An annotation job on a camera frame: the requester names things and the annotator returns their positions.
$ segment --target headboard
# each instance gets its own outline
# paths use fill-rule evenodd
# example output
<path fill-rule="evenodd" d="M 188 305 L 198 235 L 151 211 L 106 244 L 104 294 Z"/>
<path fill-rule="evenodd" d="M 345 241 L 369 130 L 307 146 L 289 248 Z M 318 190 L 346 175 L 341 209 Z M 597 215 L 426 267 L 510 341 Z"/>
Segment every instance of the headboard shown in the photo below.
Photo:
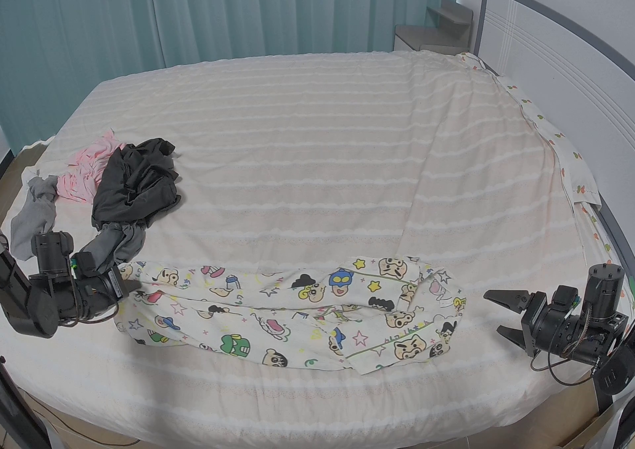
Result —
<path fill-rule="evenodd" d="M 604 201 L 601 221 L 635 274 L 635 65 L 535 0 L 482 0 L 474 54 L 580 151 Z"/>

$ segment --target white cartoon pajamas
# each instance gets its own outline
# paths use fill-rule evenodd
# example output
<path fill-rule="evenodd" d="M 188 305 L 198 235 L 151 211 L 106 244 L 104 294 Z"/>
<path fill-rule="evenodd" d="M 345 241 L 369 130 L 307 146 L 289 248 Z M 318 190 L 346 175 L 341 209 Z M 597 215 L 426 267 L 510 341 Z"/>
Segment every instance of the white cartoon pajamas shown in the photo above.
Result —
<path fill-rule="evenodd" d="M 189 344 L 268 366 L 367 374 L 426 361 L 449 350 L 465 307 L 445 268 L 410 257 L 352 257 L 330 274 L 152 262 L 120 270 L 141 288 L 121 303 L 119 331 L 145 345 Z"/>

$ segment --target pink garment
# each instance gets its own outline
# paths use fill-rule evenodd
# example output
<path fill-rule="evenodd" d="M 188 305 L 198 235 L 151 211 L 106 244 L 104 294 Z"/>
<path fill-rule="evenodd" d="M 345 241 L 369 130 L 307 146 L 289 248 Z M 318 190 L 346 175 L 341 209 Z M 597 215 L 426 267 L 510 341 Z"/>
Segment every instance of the pink garment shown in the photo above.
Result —
<path fill-rule="evenodd" d="M 76 152 L 68 159 L 68 172 L 57 178 L 57 194 L 75 202 L 92 204 L 108 159 L 116 148 L 123 149 L 124 145 L 109 129 L 104 136 Z"/>

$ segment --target wooden floor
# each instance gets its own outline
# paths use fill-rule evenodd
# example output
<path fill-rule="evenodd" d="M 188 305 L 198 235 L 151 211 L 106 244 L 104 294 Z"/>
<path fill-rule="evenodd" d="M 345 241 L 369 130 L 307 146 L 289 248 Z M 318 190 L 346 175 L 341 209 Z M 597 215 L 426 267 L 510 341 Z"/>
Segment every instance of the wooden floor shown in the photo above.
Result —
<path fill-rule="evenodd" d="M 5 174 L 0 178 L 0 221 L 4 220 L 20 191 L 21 173 L 24 167 L 35 164 L 46 150 L 46 146 L 38 145 L 21 152 L 13 160 Z M 68 444 L 70 449 L 97 449 L 112 444 L 129 444 L 135 440 L 129 437 L 99 428 L 81 421 L 25 395 L 27 402 L 36 412 L 46 417 Z M 557 445 L 564 446 L 578 433 L 582 432 L 594 417 L 598 406 L 592 382 L 578 387 L 570 387 L 550 397 L 545 403 L 520 421 L 510 426 L 492 427 L 461 439 L 440 443 L 425 443 L 414 446 L 416 449 L 552 449 Z M 5 437 L 0 427 L 0 447 L 17 448 L 11 437 Z M 158 449 L 158 446 L 140 441 L 132 445 L 137 449 Z"/>

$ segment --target curtain fold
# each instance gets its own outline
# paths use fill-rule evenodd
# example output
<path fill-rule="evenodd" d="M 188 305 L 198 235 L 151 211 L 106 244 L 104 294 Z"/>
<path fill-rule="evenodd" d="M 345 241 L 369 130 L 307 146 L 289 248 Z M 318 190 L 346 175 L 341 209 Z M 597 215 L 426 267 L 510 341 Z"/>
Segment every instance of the curtain fold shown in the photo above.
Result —
<path fill-rule="evenodd" d="M 390 51 L 440 0 L 0 0 L 0 126 L 14 152 L 103 80 L 177 64 Z"/>

